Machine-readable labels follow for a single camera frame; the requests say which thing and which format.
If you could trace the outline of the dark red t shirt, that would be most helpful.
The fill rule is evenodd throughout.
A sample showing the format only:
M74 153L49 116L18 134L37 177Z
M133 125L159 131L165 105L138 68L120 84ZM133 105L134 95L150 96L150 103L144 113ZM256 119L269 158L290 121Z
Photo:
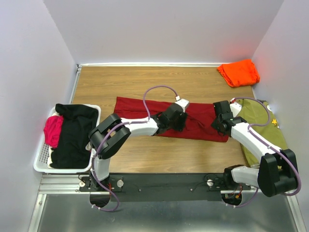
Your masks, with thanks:
M186 112L188 116L183 131L168 130L160 136L222 143L228 141L227 135L218 133L217 130L211 126L216 118L212 104L190 103ZM116 98L114 113L119 117L127 119L147 117L147 112L142 100L124 97Z

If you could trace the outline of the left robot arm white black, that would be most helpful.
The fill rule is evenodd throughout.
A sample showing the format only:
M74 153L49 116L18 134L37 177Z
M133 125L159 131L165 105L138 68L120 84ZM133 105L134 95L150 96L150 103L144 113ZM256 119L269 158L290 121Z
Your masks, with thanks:
M189 101L180 99L165 111L145 118L120 118L109 115L90 134L89 139L95 152L91 156L90 185L97 191L104 190L109 177L109 165L114 156L129 137L155 136L168 130L182 131L187 118Z

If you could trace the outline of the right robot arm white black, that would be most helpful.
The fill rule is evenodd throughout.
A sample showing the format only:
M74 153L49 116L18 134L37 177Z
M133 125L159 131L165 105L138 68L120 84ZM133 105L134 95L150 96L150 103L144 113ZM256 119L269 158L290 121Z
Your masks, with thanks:
M225 168L223 186L234 189L239 184L247 184L259 188L267 197L296 195L302 183L295 153L272 144L256 132L253 124L239 116L242 107L236 100L213 104L216 118L211 126L219 134L228 135L246 147L257 158L259 167L235 165Z

